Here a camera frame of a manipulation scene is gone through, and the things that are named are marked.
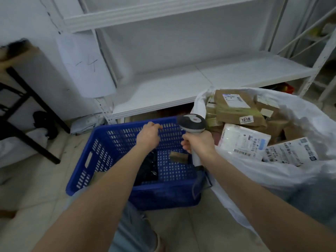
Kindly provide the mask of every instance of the hand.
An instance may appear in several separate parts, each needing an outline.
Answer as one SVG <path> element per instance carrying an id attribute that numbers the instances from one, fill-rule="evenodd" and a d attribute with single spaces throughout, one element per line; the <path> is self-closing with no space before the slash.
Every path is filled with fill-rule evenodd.
<path id="1" fill-rule="evenodd" d="M 216 153 L 215 142 L 209 131 L 204 131 L 200 134 L 185 133 L 182 137 L 184 139 L 181 142 L 183 149 L 191 153 L 192 148 L 201 160 Z"/>
<path id="2" fill-rule="evenodd" d="M 160 142 L 158 136 L 158 129 L 163 127 L 160 124 L 149 122 L 144 125 L 138 136 L 136 137 L 136 144 L 140 146 L 147 153 L 151 152 Z"/>

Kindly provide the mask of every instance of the large white bag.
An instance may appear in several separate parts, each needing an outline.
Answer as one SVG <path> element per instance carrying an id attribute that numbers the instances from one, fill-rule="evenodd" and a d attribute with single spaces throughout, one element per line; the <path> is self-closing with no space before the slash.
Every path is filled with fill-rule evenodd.
<path id="1" fill-rule="evenodd" d="M 227 161 L 239 169 L 250 179 L 270 189 L 292 191 L 298 185 L 314 181 L 317 175 L 335 177 L 336 174 L 336 122 L 314 104 L 297 96 L 262 88 L 239 88 L 251 97 L 262 95 L 274 99 L 281 108 L 281 113 L 294 120 L 296 125 L 302 127 L 304 135 L 313 144 L 321 161 L 296 167 L 289 164 L 265 163 L 250 159 L 239 158 L 216 147 L 217 152 Z M 199 114 L 205 118 L 206 98 L 214 94 L 215 88 L 200 93 L 195 100 L 191 113 Z M 229 198 L 221 186 L 212 178 L 212 190 L 229 210 L 234 219 L 254 231 L 246 217 Z"/>

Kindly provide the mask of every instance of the white sack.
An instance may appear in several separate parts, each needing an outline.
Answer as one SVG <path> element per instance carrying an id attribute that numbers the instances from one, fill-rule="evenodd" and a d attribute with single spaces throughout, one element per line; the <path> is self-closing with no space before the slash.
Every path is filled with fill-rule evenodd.
<path id="1" fill-rule="evenodd" d="M 48 133 L 45 128 L 37 128 L 33 131 L 27 132 L 30 138 L 40 144 L 42 147 L 47 147 L 46 134 Z M 0 141 L 0 168 L 11 165 L 25 158 L 28 158 L 37 152 L 30 146 L 22 142 L 16 137 L 9 137 Z"/>
<path id="2" fill-rule="evenodd" d="M 262 88 L 239 88 L 239 90 L 248 93 L 251 97 L 258 94 L 274 99 L 280 106 L 281 113 L 289 119 L 293 119 L 296 125 L 302 127 L 304 135 L 312 143 L 320 161 L 314 161 L 311 164 L 300 167 L 275 162 L 265 163 L 239 158 L 216 147 L 216 151 L 221 156 L 260 185 L 278 190 L 290 191 L 300 184 L 311 183 L 320 173 L 325 174 L 327 177 L 335 177 L 336 122 L 331 120 L 314 104 L 295 95 Z M 207 91 L 200 93 L 196 97 L 191 113 L 199 114 L 205 118 L 206 98 L 214 94 L 214 92 L 215 88 L 211 87 Z M 213 192 L 223 206 L 229 210 L 234 219 L 242 226 L 254 231 L 245 216 L 214 178 L 212 178 L 212 182 Z"/>

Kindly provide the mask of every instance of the person's right hand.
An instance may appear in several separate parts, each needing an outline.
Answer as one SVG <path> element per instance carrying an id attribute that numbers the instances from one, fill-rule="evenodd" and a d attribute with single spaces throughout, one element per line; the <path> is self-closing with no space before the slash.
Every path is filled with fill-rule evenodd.
<path id="1" fill-rule="evenodd" d="M 215 142 L 209 131 L 204 131 L 200 134 L 185 133 L 182 137 L 184 139 L 181 142 L 183 149 L 191 153 L 192 148 L 201 160 L 216 153 Z"/>

